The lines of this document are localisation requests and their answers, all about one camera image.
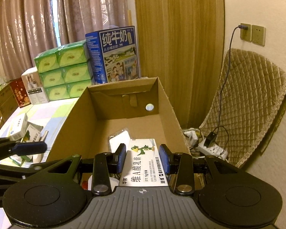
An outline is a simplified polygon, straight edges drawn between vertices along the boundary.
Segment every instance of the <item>table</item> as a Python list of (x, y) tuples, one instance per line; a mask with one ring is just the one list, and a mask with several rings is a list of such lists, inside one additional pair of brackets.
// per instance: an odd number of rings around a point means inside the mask
[[(42, 159), (42, 162), (45, 162), (62, 125), (64, 124), (68, 114), (70, 113), (77, 100), (78, 98), (71, 98), (17, 108), (0, 129), (0, 138), (7, 136), (8, 128), (11, 124), (12, 118), (22, 113), (27, 113), (29, 122), (43, 126), (41, 136), (46, 130), (49, 131), (45, 140), (47, 144), (47, 151), (44, 153)], [(0, 164), (17, 166), (12, 162), (10, 158), (1, 160)], [(30, 165), (31, 163), (24, 163), (22, 167), (29, 167)], [(7, 229), (10, 227), (10, 225), (11, 224), (5, 215), (3, 208), (0, 208), (0, 229)]]

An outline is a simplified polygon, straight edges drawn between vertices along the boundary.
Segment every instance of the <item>quilted fabric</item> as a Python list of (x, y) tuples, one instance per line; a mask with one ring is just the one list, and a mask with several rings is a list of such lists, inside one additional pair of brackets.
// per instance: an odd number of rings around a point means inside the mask
[[(200, 126), (204, 135), (217, 127), (219, 94), (228, 69), (227, 52), (217, 93)], [(257, 148), (286, 94), (286, 72), (255, 52), (231, 49), (231, 67), (222, 92), (220, 124), (229, 132), (229, 162), (241, 166)], [(227, 134), (220, 129), (216, 142), (224, 146)]]

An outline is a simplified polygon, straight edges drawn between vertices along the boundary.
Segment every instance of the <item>round hole in box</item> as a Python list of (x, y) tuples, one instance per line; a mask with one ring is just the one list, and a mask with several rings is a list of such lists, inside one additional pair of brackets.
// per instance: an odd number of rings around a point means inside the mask
[(154, 109), (154, 107), (155, 107), (155, 106), (154, 106), (153, 104), (149, 103), (149, 104), (146, 105), (145, 109), (146, 109), (147, 111), (152, 111), (152, 110)]

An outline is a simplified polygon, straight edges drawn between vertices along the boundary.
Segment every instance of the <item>plug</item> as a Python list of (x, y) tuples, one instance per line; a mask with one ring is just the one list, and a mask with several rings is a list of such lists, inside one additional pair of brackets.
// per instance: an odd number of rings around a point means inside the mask
[(209, 147), (210, 144), (215, 141), (216, 135), (217, 135), (216, 133), (210, 132), (210, 133), (208, 134), (208, 136), (206, 137), (206, 140), (205, 140), (205, 142), (204, 142), (203, 145), (204, 145), (205, 147)]
[(238, 27), (239, 27), (240, 29), (248, 30), (248, 27), (247, 27), (247, 26), (239, 25)]

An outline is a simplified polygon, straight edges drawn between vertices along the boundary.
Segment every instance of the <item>metal screw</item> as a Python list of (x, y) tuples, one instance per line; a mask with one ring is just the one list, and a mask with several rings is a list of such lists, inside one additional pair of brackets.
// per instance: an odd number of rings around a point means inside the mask
[(108, 190), (108, 187), (104, 184), (99, 184), (99, 185), (96, 185), (93, 189), (98, 193), (103, 193)]
[(182, 193), (186, 193), (186, 192), (192, 191), (192, 187), (190, 185), (187, 185), (187, 184), (179, 185), (177, 187), (177, 189), (178, 189), (178, 191), (180, 191)]

